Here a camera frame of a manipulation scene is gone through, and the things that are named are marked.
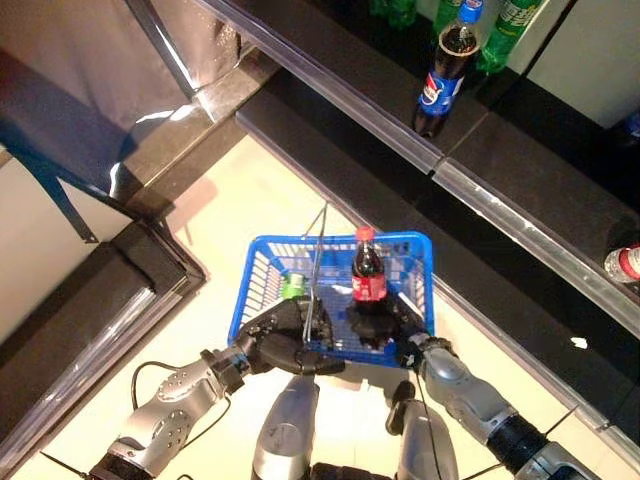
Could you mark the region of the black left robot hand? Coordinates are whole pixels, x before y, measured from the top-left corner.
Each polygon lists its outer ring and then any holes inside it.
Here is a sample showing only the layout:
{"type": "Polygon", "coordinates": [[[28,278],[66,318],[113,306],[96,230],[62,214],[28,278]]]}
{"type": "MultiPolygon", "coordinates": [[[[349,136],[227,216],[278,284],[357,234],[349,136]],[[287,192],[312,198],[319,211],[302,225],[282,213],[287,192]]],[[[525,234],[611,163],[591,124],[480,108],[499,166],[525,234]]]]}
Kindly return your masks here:
{"type": "Polygon", "coordinates": [[[313,320],[324,314],[321,302],[312,301],[309,296],[280,299],[239,329],[232,346],[243,352],[252,374],[273,368],[305,376],[333,375],[345,370],[343,359],[312,351],[304,344],[309,311],[313,320]]]}

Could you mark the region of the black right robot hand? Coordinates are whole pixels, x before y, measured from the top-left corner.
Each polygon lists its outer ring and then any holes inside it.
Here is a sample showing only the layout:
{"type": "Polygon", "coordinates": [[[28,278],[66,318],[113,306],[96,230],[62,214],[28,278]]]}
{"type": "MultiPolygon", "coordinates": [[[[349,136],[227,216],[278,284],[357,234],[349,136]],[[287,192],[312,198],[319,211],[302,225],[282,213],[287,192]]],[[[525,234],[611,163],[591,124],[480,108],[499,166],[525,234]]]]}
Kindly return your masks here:
{"type": "Polygon", "coordinates": [[[424,345],[433,337],[424,315],[404,294],[372,304],[354,303],[346,316],[361,344],[373,351],[393,350],[393,367],[416,369],[423,359],[424,345]]]}

